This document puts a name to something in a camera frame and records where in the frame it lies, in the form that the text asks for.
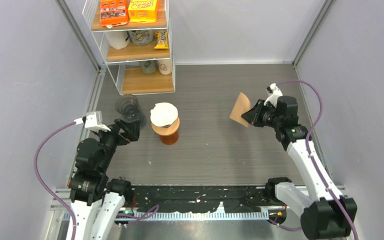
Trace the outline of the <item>amber glass jar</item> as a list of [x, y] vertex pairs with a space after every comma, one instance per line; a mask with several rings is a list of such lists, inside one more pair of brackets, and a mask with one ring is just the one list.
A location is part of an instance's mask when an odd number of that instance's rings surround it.
[[179, 133], [177, 131], [175, 131], [171, 135], [160, 135], [159, 138], [163, 144], [173, 145], [178, 141]]

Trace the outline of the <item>yellow snack box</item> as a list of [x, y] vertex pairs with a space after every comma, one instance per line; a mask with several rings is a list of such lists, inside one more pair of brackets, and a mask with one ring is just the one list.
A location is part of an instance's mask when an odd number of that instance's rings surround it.
[[127, 11], [131, 23], [155, 23], [158, 9], [158, 0], [131, 0]]

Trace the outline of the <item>white paper coffee filter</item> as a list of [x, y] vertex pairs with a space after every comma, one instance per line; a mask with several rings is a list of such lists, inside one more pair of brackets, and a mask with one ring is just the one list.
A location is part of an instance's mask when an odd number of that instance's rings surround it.
[[156, 103], [150, 110], [150, 121], [157, 127], [171, 126], [178, 118], [178, 109], [171, 103]]

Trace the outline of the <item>brown paper filter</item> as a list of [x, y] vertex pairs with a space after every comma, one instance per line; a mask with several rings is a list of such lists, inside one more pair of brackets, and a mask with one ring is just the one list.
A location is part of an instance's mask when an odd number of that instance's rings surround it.
[[242, 114], [246, 113], [251, 108], [252, 107], [249, 98], [243, 92], [240, 92], [229, 115], [229, 118], [248, 128], [250, 124], [242, 118]]

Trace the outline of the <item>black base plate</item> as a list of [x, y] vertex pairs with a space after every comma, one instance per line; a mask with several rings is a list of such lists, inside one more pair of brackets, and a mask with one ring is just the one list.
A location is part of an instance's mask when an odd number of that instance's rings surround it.
[[138, 213], [204, 214], [219, 206], [226, 213], [256, 213], [262, 207], [288, 207], [262, 185], [129, 185], [112, 190], [124, 196], [123, 207]]

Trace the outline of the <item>orange snack box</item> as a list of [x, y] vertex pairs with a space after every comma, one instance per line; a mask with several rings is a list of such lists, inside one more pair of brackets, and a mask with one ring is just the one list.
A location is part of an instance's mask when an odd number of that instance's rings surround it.
[[126, 0], [101, 0], [99, 7], [99, 21], [102, 27], [112, 28], [127, 25], [129, 16]]

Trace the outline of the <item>round wooden dripper stand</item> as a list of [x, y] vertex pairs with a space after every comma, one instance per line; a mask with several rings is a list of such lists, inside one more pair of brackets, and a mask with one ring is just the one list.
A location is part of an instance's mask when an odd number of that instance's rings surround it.
[[171, 136], [176, 133], [180, 127], [180, 118], [178, 117], [170, 126], [160, 127], [155, 124], [151, 124], [153, 131], [160, 136]]

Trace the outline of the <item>printed white mug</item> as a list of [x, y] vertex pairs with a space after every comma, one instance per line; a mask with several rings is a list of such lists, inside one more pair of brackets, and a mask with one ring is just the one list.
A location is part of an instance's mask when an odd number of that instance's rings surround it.
[[149, 44], [154, 39], [153, 30], [131, 30], [128, 31], [131, 41], [138, 46]]

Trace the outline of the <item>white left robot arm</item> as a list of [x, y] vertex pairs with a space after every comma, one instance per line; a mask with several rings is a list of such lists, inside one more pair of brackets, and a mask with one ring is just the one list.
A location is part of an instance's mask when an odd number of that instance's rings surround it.
[[117, 147], [138, 141], [141, 122], [118, 118], [107, 126], [99, 117], [84, 116], [76, 120], [98, 139], [86, 138], [77, 145], [76, 172], [71, 178], [70, 215], [73, 240], [105, 240], [121, 207], [134, 199], [130, 181], [109, 179], [107, 170]]

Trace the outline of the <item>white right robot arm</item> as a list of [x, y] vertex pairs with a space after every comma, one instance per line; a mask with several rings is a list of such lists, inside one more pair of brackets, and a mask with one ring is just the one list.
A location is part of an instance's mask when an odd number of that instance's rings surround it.
[[299, 124], [296, 98], [279, 96], [276, 103], [259, 99], [239, 116], [254, 127], [274, 129], [308, 192], [302, 193], [290, 180], [271, 179], [274, 186], [265, 192], [267, 202], [289, 206], [299, 216], [301, 230], [309, 240], [344, 238], [353, 233], [358, 206], [353, 198], [342, 194], [324, 169], [309, 131]]

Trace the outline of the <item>yellow candy bag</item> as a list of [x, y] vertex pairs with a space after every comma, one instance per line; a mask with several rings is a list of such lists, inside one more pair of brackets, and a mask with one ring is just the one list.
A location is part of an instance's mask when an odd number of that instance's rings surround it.
[[156, 50], [168, 50], [169, 47], [169, 39], [168, 33], [166, 30], [157, 30], [154, 33], [156, 39], [156, 45], [154, 49]]

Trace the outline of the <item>white patterned cup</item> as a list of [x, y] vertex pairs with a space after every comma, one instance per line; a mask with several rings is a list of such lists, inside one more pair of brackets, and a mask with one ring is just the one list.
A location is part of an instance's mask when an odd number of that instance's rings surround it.
[[172, 59], [158, 59], [157, 60], [158, 70], [162, 75], [169, 75], [173, 71]]

